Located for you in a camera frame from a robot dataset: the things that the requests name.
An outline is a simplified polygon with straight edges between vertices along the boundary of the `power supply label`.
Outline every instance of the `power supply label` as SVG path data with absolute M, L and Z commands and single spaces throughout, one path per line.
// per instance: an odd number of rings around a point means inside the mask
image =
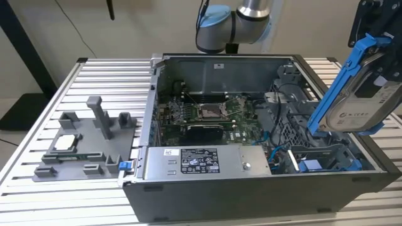
M 181 149 L 181 173 L 219 173 L 216 148 Z

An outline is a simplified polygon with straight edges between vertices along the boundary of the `open computer tower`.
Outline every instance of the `open computer tower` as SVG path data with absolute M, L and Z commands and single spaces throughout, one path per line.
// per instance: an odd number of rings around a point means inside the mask
M 400 176 L 368 136 L 311 136 L 327 86 L 300 56 L 163 54 L 152 66 L 119 177 L 139 221 L 336 212 Z

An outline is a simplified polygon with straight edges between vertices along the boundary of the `motherboard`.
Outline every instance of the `motherboard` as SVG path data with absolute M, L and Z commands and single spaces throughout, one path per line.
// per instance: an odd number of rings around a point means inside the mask
M 172 97 L 159 104 L 161 145 L 251 145 L 263 132 L 252 100 L 243 95 L 225 95 L 220 103 L 197 103 Z

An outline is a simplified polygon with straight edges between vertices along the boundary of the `sticker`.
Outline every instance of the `sticker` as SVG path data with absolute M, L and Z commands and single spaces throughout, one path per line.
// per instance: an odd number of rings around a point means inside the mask
M 224 68 L 224 64 L 213 64 L 213 69 L 223 69 Z
M 339 104 L 336 114 L 330 117 L 330 125 L 336 130 L 348 131 L 352 129 L 364 130 L 372 116 L 380 111 L 402 84 L 390 85 L 390 82 L 378 90 L 371 98 L 355 96 Z
M 164 149 L 163 155 L 179 155 L 180 149 Z
M 216 148 L 181 149 L 181 173 L 219 173 Z

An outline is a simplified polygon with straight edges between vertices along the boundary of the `blue drive bracket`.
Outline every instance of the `blue drive bracket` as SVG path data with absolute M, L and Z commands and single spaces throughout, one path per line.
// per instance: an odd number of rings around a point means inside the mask
M 326 92 L 318 107 L 310 117 L 307 127 L 310 129 L 311 135 L 316 137 L 324 137 L 327 135 L 327 131 L 319 130 L 319 122 L 322 118 L 324 117 L 328 108 L 331 107 L 334 100 L 336 99 L 336 96 L 339 92 L 343 89 L 343 86 L 346 85 L 348 79 L 354 77 L 359 70 L 360 70 L 360 60 L 364 57 L 366 50 L 372 47 L 383 47 L 387 46 L 391 42 L 391 39 L 388 37 L 379 37 L 374 38 L 370 34 L 366 34 L 366 37 L 360 39 L 352 50 L 351 54 L 346 60 L 346 63 L 340 69 L 340 72 L 332 82 L 331 87 L 328 88 L 328 91 Z M 370 128 L 366 131 L 358 132 L 359 135 L 370 135 L 374 134 L 380 128 L 383 127 L 383 123 L 380 122 L 378 125 L 375 125 L 372 128 Z

